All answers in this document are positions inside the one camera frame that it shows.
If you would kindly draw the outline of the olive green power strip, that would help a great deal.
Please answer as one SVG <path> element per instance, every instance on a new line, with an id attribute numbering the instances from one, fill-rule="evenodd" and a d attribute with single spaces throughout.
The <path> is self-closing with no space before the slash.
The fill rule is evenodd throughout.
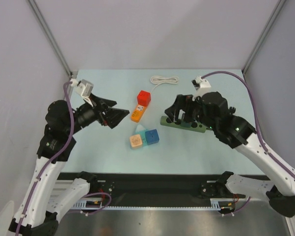
<path id="1" fill-rule="evenodd" d="M 182 129 L 182 130 L 188 130 L 188 131 L 193 131 L 193 132 L 199 132 L 199 133 L 205 133 L 207 128 L 202 125 L 201 123 L 198 122 L 192 122 L 192 125 L 190 128 L 182 127 L 181 122 L 178 123 L 173 123 L 171 120 L 166 117 L 162 116 L 160 119 L 160 125 L 170 127 L 170 128 L 177 128 L 177 129 Z"/>

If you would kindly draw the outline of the orange power strip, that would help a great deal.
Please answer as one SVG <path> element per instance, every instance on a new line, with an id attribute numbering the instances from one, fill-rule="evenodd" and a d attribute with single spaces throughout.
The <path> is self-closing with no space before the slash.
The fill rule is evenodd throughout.
<path id="1" fill-rule="evenodd" d="M 132 112 L 131 115 L 131 121 L 133 122 L 140 122 L 141 118 L 143 117 L 145 111 L 146 111 L 147 107 L 137 104 L 136 108 L 134 109 L 134 111 Z"/>

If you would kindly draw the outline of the red cube plug adapter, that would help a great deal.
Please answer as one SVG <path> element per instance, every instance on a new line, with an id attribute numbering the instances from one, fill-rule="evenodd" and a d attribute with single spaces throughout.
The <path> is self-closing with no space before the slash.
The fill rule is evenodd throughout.
<path id="1" fill-rule="evenodd" d="M 147 107 L 150 102 L 151 102 L 151 94 L 150 94 L 150 92 L 141 90 L 139 92 L 139 94 L 137 95 L 137 103 L 138 103 L 138 105 Z"/>

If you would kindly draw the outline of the teal triangular power strip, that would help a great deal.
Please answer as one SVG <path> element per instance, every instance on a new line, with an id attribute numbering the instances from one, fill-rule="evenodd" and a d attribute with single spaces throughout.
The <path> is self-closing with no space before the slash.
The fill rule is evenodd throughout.
<path id="1" fill-rule="evenodd" d="M 143 146 L 147 146 L 147 141 L 146 141 L 146 137 L 145 137 L 145 132 L 148 131 L 143 125 L 138 124 L 136 129 L 135 129 L 135 134 L 139 134 L 141 139 L 142 139 L 142 143 Z"/>

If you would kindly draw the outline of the beige cube plug adapter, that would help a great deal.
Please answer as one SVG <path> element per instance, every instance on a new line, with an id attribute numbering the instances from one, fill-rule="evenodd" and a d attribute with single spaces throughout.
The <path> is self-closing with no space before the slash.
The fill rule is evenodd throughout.
<path id="1" fill-rule="evenodd" d="M 132 149 L 137 149 L 143 147 L 143 140 L 140 134 L 135 134 L 130 136 L 130 146 Z"/>

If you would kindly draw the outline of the blue cube plug adapter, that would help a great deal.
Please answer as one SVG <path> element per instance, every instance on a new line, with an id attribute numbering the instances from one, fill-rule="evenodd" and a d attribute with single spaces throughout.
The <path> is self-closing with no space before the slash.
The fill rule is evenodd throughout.
<path id="1" fill-rule="evenodd" d="M 147 145 L 156 144 L 159 142 L 160 138 L 158 135 L 158 131 L 156 129 L 148 130 L 145 132 L 145 139 Z"/>

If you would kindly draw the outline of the dark green cube plug adapter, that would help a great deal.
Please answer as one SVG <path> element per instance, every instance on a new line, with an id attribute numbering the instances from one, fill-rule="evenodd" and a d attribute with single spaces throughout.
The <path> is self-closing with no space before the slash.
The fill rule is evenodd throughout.
<path id="1" fill-rule="evenodd" d="M 192 125 L 192 122 L 181 121 L 181 126 L 182 127 L 190 128 L 191 125 Z"/>

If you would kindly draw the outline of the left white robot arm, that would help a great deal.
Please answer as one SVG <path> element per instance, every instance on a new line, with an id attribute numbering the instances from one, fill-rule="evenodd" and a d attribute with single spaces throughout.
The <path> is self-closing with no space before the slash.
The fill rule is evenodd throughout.
<path id="1" fill-rule="evenodd" d="M 53 202 L 49 201 L 57 178 L 76 144 L 73 135 L 95 121 L 115 128 L 130 113 L 115 108 L 116 104 L 116 101 L 93 94 L 76 110 L 65 100 L 50 104 L 34 175 L 19 210 L 12 218 L 8 228 L 10 232 L 23 236 L 53 236 L 63 216 L 79 199 L 92 196 L 111 198 L 110 194 L 103 192 L 94 174 L 83 171 L 78 173 L 68 189 Z"/>

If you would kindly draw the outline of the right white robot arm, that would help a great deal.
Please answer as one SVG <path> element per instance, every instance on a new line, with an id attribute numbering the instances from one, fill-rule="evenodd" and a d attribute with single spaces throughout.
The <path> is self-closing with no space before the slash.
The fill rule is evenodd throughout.
<path id="1" fill-rule="evenodd" d="M 269 203 L 283 216 L 295 216 L 295 169 L 289 165 L 281 167 L 280 157 L 272 158 L 273 150 L 247 120 L 234 115 L 235 108 L 229 107 L 219 92 L 197 98 L 179 94 L 164 112 L 171 122 L 176 122 L 180 111 L 185 113 L 187 122 L 197 121 L 209 127 L 219 141 L 243 154 L 269 178 L 262 181 L 224 172 L 216 185 L 220 196 L 242 194 Z"/>

